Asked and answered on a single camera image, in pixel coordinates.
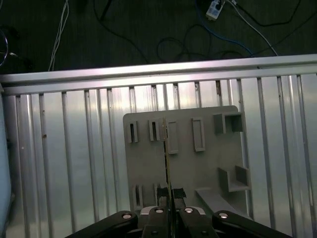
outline blue cable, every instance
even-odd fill
[[[231,42],[231,43],[234,43],[234,44],[237,44],[239,46],[241,46],[242,48],[244,48],[247,52],[249,52],[251,55],[253,55],[253,53],[244,45],[242,45],[240,42],[237,42],[237,41],[234,41],[234,40],[230,40],[230,39],[227,39],[225,37],[222,37],[220,35],[217,35],[216,33],[214,33],[211,29],[208,28],[208,26],[206,26],[206,24],[204,23],[204,20],[202,19],[202,16],[199,12],[199,9],[198,9],[198,5],[197,5],[197,0],[195,0],[195,7],[196,7],[196,12],[197,12],[197,15],[202,23],[202,25],[206,28],[206,30],[208,30],[213,36],[216,36],[217,38],[221,39],[221,40],[224,40],[224,41],[228,41],[228,42]]]

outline horizontal metal bar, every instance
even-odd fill
[[[193,81],[208,81],[208,80],[223,80],[232,78],[252,78],[252,77],[270,77],[282,75],[299,75],[316,73],[317,63],[309,66],[290,66],[283,68],[267,68],[267,69],[250,69],[250,70],[234,70],[234,71],[219,71],[219,72],[187,72],[163,75],[148,75],[136,77],[121,77],[121,78],[105,78],[98,80],[82,80],[82,81],[67,81],[58,83],[32,84],[27,86],[12,86],[4,85],[4,93],[6,95],[20,95],[28,93],[44,93],[44,92],[59,92],[83,89],[98,89],[98,88],[115,88],[126,86],[141,86],[153,85],[159,83],[183,83]]]
[[[169,63],[169,64],[152,64],[138,65],[126,67],[112,68],[97,68],[97,69],[82,69],[68,70],[56,72],[37,72],[28,74],[7,74],[0,76],[0,83],[29,83],[29,82],[48,82],[48,81],[65,81],[83,80],[101,77],[123,77],[162,73],[180,73],[203,70],[233,70],[242,68],[266,68],[286,65],[304,65],[316,64],[317,54],[299,55],[299,56],[281,56],[281,57],[266,57],[266,58],[249,58],[249,59],[229,59],[217,61],[201,61],[188,63]]]

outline shiny metal surface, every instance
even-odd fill
[[[185,212],[192,213],[194,210],[190,207],[185,208]]]
[[[311,55],[0,76],[16,195],[6,236],[64,237],[129,210],[126,113],[235,105],[250,217],[313,237],[316,73]]]
[[[283,76],[281,83],[288,144],[288,158],[286,159],[289,160],[290,166],[296,234],[298,237],[311,237],[313,230],[312,216],[303,143],[303,121],[300,111],[298,77],[296,75]]]
[[[275,226],[280,231],[292,235],[291,215],[288,198],[285,154],[283,146],[282,122],[279,105],[279,92],[276,77],[262,78],[264,102],[267,162],[270,170],[271,202],[279,212],[274,213]]]

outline vertical metal slat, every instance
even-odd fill
[[[100,105],[97,90],[89,90],[86,99],[87,128],[90,141],[95,222],[108,216]]]
[[[24,238],[26,237],[26,227],[16,97],[4,97],[3,106],[7,138],[9,140],[8,156],[10,161],[11,186],[12,192],[15,195],[14,206],[10,210],[10,226],[6,230],[6,236]]]
[[[20,99],[20,153],[22,155],[23,185],[25,187],[26,221],[30,237],[40,236],[40,211],[38,202],[38,186],[35,162],[35,146],[33,133],[32,102],[30,95],[22,95]]]
[[[45,175],[45,165],[43,157],[43,139],[46,134],[42,135],[42,122],[41,122],[41,108],[40,97],[38,94],[31,96],[32,99],[32,115],[33,115],[33,130],[34,130],[34,149],[35,149],[35,163],[36,163],[36,183],[37,195],[39,204],[39,222],[40,222],[40,237],[46,238],[50,236],[50,223],[48,213],[47,201],[47,179]]]
[[[253,215],[256,222],[270,227],[257,79],[242,79],[241,84],[252,181]]]
[[[217,101],[216,81],[199,82],[199,87],[203,108],[219,106]]]
[[[108,215],[112,215],[117,212],[117,201],[115,193],[115,181],[114,181],[114,167],[112,160],[112,144],[111,131],[110,131],[110,113],[108,107],[108,92],[106,89],[99,91],[99,104],[101,111],[101,129],[102,129],[102,143],[104,152],[104,170],[106,178],[106,197]]]
[[[178,94],[180,109],[197,107],[195,83],[179,83]]]
[[[66,93],[67,145],[75,231],[94,222],[84,91]]]
[[[65,237],[73,230],[61,93],[44,94],[43,110],[52,237]]]
[[[117,209],[130,210],[128,174],[125,159],[122,119],[131,112],[129,88],[113,88],[108,94],[111,127],[112,155],[114,163]]]
[[[167,102],[166,102],[166,85],[158,84],[156,85],[156,95],[157,97],[157,109],[158,111],[167,110]]]
[[[292,179],[292,196],[298,237],[313,237],[303,145],[297,76],[283,76],[282,91]]]
[[[134,87],[136,112],[150,112],[154,111],[154,98],[152,95],[152,87],[148,86],[136,86]]]
[[[316,231],[316,217],[317,217],[317,75],[316,74],[304,74],[300,78],[302,93],[303,93],[303,117],[306,123],[306,139],[307,139],[307,149],[308,149],[308,161],[306,161],[306,169],[310,170],[308,174],[309,181],[309,197],[311,210],[315,212],[312,214],[313,228]]]
[[[276,77],[262,78],[275,228],[292,235],[282,123]]]

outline white cable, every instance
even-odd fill
[[[233,2],[231,2],[231,0],[226,0],[228,3],[230,3],[233,8],[236,10],[236,12],[239,14],[239,16],[242,18],[242,20],[245,21],[245,23],[247,23],[253,30],[255,30],[265,41],[266,43],[269,45],[269,47],[272,49],[272,51],[276,54],[276,56],[278,56],[278,53],[275,51],[275,49],[272,47],[272,45],[270,44],[270,42],[265,38],[264,35],[261,34],[260,31],[258,31],[254,26],[252,26],[238,11],[237,7],[235,6],[235,4]]]
[[[67,19],[69,16],[69,4],[68,4],[68,0],[65,0],[65,4],[63,7],[63,11],[60,17],[60,22],[59,22],[59,26],[58,26],[58,30],[57,30],[57,35],[56,35],[56,39],[55,39],[55,43],[54,43],[54,47],[53,47],[53,52],[51,55],[51,61],[50,61],[50,66],[49,66],[49,71],[54,70],[54,65],[55,65],[55,55],[56,52],[58,50],[59,47],[59,43],[60,43],[60,38],[61,35],[64,31]]]

